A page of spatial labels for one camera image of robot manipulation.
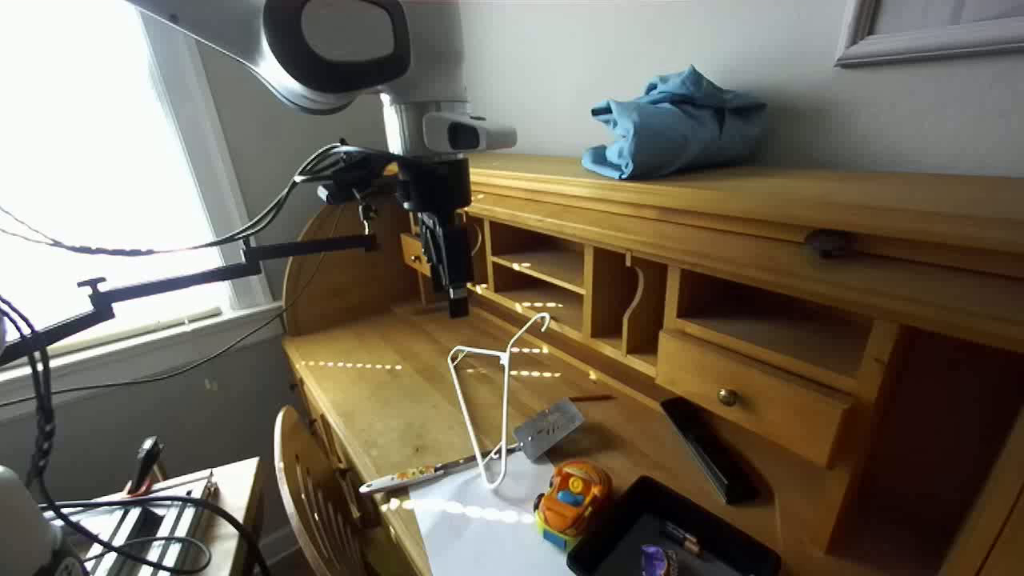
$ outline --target white wall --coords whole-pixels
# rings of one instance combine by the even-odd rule
[[[772,105],[762,162],[1024,175],[1024,53],[839,70],[847,0],[468,0],[477,112],[518,149],[607,140],[588,109],[701,66]]]

